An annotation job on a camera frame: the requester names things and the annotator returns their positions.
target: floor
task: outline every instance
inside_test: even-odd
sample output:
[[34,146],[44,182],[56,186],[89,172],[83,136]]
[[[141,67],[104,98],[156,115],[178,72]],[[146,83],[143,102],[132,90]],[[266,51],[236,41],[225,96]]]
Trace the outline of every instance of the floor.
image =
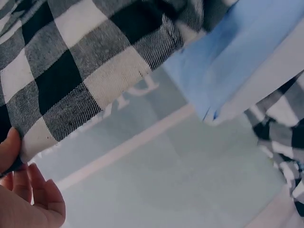
[[200,122],[162,70],[133,89],[35,158],[65,228],[244,228],[281,193],[244,116]]

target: black and white plaid fabric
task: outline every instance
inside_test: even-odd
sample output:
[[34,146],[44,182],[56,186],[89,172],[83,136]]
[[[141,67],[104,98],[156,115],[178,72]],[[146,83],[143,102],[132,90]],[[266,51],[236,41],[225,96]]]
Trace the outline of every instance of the black and white plaid fabric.
[[285,176],[295,206],[304,217],[304,71],[245,114],[258,144]]
[[0,140],[61,141],[200,34],[203,0],[0,1]]

